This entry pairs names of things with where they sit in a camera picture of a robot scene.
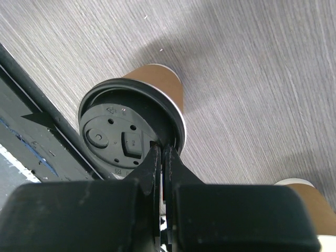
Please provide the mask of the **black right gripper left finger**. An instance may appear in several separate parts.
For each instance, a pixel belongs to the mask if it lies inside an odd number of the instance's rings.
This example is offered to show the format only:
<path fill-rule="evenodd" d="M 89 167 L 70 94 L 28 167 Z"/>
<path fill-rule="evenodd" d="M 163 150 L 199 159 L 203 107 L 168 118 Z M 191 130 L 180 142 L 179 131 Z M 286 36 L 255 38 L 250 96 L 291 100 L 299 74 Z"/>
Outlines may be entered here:
<path fill-rule="evenodd" d="M 160 251 L 160 176 L 162 151 L 157 143 L 152 143 L 145 159 L 126 181 L 135 181 L 139 189 L 135 210 L 135 227 L 132 244 L 133 251 Z"/>

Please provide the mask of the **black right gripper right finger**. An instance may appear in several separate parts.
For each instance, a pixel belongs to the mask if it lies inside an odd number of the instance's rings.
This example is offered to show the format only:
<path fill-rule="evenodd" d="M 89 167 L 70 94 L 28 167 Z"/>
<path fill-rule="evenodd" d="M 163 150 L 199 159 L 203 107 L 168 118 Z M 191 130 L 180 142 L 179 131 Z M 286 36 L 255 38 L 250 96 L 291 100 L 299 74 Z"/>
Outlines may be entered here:
<path fill-rule="evenodd" d="M 169 251 L 207 251 L 207 185 L 167 146 L 163 163 Z"/>

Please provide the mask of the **brown paper coffee cup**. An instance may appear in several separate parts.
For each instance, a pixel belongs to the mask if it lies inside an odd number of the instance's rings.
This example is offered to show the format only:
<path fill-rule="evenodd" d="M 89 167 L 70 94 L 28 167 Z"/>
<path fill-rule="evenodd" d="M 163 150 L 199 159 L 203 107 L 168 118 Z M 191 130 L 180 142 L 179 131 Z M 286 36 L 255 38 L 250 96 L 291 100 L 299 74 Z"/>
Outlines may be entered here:
<path fill-rule="evenodd" d="M 139 67 L 123 78 L 142 82 L 165 96 L 173 106 L 171 111 L 177 114 L 175 119 L 180 136 L 176 140 L 176 149 L 182 152 L 187 138 L 186 123 L 183 117 L 183 85 L 178 75 L 169 67 L 162 64 L 147 64 Z"/>

